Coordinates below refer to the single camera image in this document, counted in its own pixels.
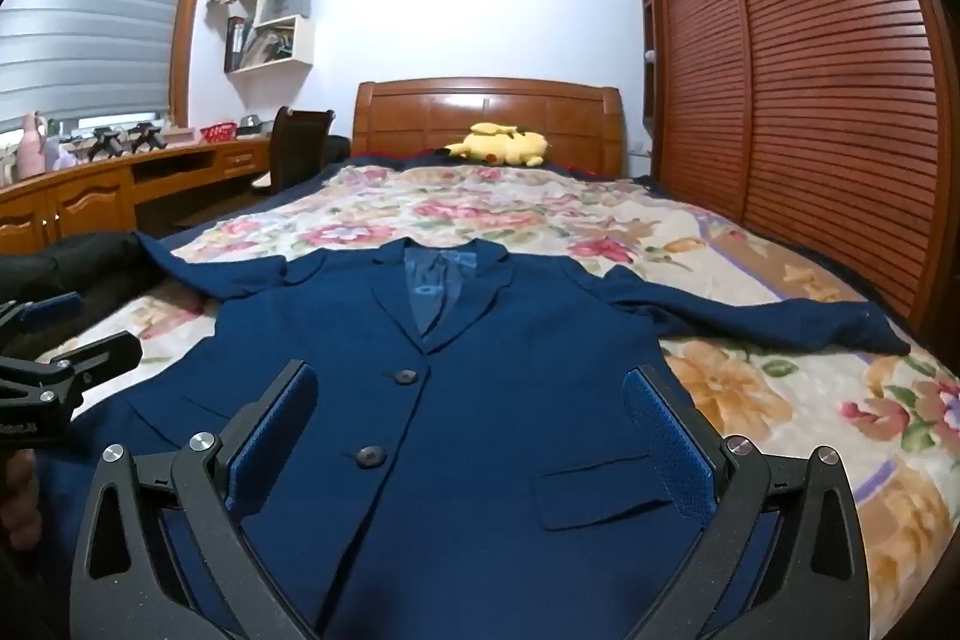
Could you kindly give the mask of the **person's left hand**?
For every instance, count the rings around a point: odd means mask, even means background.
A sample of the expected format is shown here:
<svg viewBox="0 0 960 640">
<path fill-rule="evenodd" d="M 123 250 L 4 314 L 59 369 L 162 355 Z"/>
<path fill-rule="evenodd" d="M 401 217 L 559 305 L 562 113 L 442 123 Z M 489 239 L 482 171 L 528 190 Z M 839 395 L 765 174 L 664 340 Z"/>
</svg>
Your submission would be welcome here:
<svg viewBox="0 0 960 640">
<path fill-rule="evenodd" d="M 2 507 L 0 507 L 3 537 L 16 551 L 36 546 L 43 520 L 39 512 L 36 453 L 20 450 L 7 458 L 2 466 Z"/>
</svg>

